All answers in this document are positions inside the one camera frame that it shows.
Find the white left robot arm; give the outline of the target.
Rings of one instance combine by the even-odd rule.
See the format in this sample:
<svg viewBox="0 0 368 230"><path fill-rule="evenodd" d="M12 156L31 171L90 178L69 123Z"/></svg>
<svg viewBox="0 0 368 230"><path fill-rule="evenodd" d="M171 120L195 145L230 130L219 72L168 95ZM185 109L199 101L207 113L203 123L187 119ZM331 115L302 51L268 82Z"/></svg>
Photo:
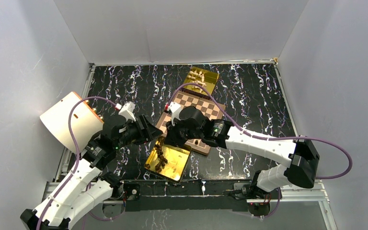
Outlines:
<svg viewBox="0 0 368 230"><path fill-rule="evenodd" d="M163 132L144 115L135 120L116 115L104 123L84 148L84 155L55 190L20 219L28 230L69 230L100 202L125 196L122 180L112 172L103 174L116 153L130 144L153 141Z"/></svg>

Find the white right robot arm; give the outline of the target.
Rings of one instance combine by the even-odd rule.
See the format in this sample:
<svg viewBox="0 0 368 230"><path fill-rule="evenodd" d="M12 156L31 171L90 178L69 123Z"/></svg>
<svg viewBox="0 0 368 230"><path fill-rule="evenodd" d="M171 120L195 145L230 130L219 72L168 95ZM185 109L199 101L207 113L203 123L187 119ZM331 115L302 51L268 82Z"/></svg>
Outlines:
<svg viewBox="0 0 368 230"><path fill-rule="evenodd" d="M188 140L199 139L210 147L242 150L276 161L276 167L255 173L251 184L254 197L264 198L284 185L314 187L320 156L311 140L258 137L249 130L239 130L232 121L210 120L194 106L182 108L171 103L166 111L171 119L166 124L165 145L181 148Z"/></svg>

